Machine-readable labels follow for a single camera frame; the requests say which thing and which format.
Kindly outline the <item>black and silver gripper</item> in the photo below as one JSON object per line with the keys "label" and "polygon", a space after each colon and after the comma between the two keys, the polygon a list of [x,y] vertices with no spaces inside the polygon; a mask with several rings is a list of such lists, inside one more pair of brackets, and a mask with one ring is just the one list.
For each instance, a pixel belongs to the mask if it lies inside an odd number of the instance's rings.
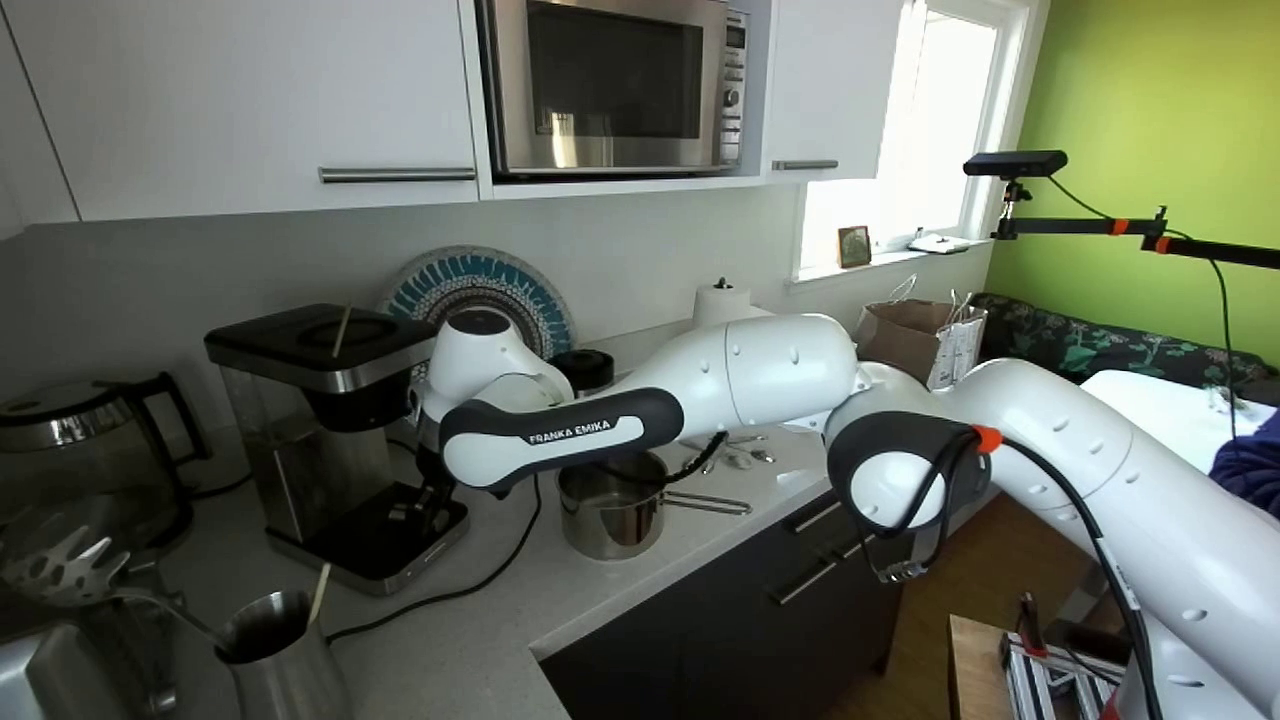
{"label": "black and silver gripper", "polygon": [[455,498],[455,475],[431,446],[418,446],[422,496],[418,509],[429,523],[461,523],[469,509]]}

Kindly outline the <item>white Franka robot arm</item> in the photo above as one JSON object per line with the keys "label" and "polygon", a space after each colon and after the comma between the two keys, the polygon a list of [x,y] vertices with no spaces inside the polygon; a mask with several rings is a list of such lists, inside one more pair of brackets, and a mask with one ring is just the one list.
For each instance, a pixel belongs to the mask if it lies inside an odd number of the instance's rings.
{"label": "white Franka robot arm", "polygon": [[1131,631],[1120,720],[1280,720],[1280,521],[1030,359],[931,392],[866,363],[826,310],[757,310],[575,397],[509,319],[461,310],[431,339],[422,412],[469,486],[778,422],[826,439],[836,496],[880,530],[995,484],[1103,566]]}

